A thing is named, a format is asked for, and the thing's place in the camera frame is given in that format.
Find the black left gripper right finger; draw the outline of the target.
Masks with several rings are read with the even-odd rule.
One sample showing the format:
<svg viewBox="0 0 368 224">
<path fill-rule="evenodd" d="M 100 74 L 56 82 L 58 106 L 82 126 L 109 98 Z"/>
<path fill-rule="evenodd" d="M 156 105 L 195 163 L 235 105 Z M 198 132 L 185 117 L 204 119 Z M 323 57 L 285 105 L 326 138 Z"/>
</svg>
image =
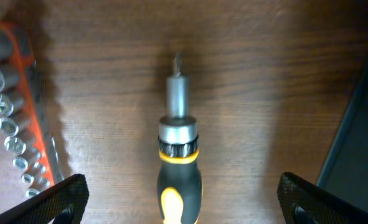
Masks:
<svg viewBox="0 0 368 224">
<path fill-rule="evenodd" d="M 280 177 L 277 197 L 289 224 L 368 223 L 368 213 L 291 173 Z"/>
</svg>

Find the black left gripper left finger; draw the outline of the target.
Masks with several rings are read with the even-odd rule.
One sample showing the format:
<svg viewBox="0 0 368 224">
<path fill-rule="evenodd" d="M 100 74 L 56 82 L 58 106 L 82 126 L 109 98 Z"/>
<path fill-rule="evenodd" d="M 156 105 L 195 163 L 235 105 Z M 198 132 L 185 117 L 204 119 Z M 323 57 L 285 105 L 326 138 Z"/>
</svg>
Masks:
<svg viewBox="0 0 368 224">
<path fill-rule="evenodd" d="M 89 199 L 83 174 L 74 174 L 0 214 L 0 223 L 80 223 Z"/>
</svg>

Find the black gift box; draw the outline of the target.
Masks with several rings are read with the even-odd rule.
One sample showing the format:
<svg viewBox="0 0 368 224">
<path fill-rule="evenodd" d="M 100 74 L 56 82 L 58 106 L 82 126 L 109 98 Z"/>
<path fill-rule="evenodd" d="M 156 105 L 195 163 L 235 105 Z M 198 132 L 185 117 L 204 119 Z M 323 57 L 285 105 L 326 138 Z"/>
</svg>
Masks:
<svg viewBox="0 0 368 224">
<path fill-rule="evenodd" d="M 368 213 L 368 57 L 316 185 Z"/>
</svg>

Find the yellow black stubby screwdriver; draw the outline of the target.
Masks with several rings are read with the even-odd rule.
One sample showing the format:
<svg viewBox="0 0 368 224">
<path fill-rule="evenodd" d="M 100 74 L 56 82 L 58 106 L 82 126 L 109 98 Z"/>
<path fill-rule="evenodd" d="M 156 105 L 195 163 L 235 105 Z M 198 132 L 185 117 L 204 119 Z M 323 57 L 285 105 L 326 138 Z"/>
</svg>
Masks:
<svg viewBox="0 0 368 224">
<path fill-rule="evenodd" d="M 158 204 L 163 223 L 196 224 L 203 184 L 197 158 L 200 152 L 197 120 L 189 112 L 189 77 L 181 54 L 174 57 L 166 79 L 166 115 L 159 120 Z"/>
</svg>

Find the orange socket bit rail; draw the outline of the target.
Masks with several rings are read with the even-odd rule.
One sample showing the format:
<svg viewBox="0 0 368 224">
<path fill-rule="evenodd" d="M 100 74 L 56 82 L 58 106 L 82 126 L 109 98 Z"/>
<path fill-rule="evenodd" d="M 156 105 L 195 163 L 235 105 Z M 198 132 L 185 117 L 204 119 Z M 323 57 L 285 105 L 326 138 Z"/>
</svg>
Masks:
<svg viewBox="0 0 368 224">
<path fill-rule="evenodd" d="M 0 23 L 0 132 L 29 186 L 27 198 L 64 180 L 32 44 L 24 30 L 8 22 Z"/>
</svg>

